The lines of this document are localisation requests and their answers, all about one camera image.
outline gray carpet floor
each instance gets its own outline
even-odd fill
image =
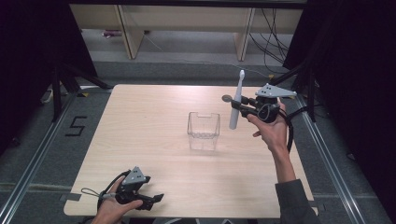
[[[201,63],[95,62],[95,67],[99,77],[111,85],[127,83],[235,86],[240,70],[232,65]],[[267,81],[266,76],[272,74],[264,66],[247,65],[245,68],[247,75],[244,86],[260,87]],[[281,67],[271,69],[278,72],[286,71]],[[78,82],[81,86],[91,85],[83,79],[79,79]],[[291,83],[292,78],[279,86],[289,88]],[[109,96],[110,93],[106,91],[90,90],[88,96],[74,99],[11,223],[79,223],[82,220],[82,217],[65,215],[64,202],[60,201],[60,198],[73,186]],[[73,96],[63,96],[63,100],[70,97]],[[285,99],[284,103],[289,112],[298,109],[295,100]],[[326,108],[317,106],[315,112],[320,132],[367,223],[391,223],[357,163],[346,157],[347,147]],[[80,136],[67,136],[78,131],[70,128],[76,116],[85,117],[75,123],[85,128]],[[0,158],[0,203],[7,200],[13,186],[19,181],[46,134],[51,119],[50,102],[40,106],[32,115],[19,135],[21,144],[17,147],[10,146]],[[292,122],[297,150],[315,201],[319,205],[321,222],[351,223],[302,116],[297,116]],[[278,220],[260,220],[260,223],[278,223]]]

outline white toothbrush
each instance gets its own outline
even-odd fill
[[[241,70],[239,72],[238,87],[236,88],[235,97],[233,98],[235,101],[237,101],[239,103],[241,102],[242,81],[244,80],[244,77],[245,77],[245,71]],[[236,128],[236,123],[238,122],[238,117],[239,117],[239,110],[233,108],[231,110],[230,129],[235,129]]]

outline transparent container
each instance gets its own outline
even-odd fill
[[[190,112],[187,134],[190,149],[215,150],[220,131],[220,114]]]

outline table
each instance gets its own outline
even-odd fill
[[[242,94],[254,97],[258,88]],[[151,211],[130,211],[133,217],[279,217],[276,170],[257,128],[239,118],[228,128],[231,106],[221,100],[235,87],[117,85],[92,138],[72,193],[82,188],[101,191],[121,172],[139,166],[151,176],[140,193],[164,193]],[[215,151],[190,150],[190,112],[219,113],[220,133]],[[291,160],[313,200],[298,152]],[[69,216],[94,216],[97,198],[83,194],[67,201]]]

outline person's right hand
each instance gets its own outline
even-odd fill
[[[278,103],[280,104],[280,108],[283,111],[286,111],[285,105],[280,102]],[[288,125],[280,115],[277,115],[276,120],[272,123],[265,123],[251,114],[247,115],[247,120],[256,125],[259,129],[253,134],[253,136],[261,136],[262,140],[267,144],[268,149],[270,149],[271,152],[275,153],[279,150],[287,150]]]

